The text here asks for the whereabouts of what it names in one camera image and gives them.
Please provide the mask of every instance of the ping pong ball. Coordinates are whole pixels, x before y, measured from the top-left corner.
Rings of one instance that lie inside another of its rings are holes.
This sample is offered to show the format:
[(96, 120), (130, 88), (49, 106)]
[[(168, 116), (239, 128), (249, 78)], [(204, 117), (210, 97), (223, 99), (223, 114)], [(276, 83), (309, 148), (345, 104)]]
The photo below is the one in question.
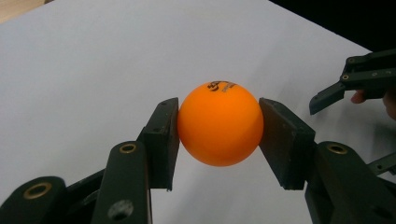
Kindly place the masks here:
[(262, 139), (264, 120), (254, 96), (240, 85), (214, 81), (193, 90), (177, 115), (177, 131), (189, 153), (213, 166), (243, 161)]

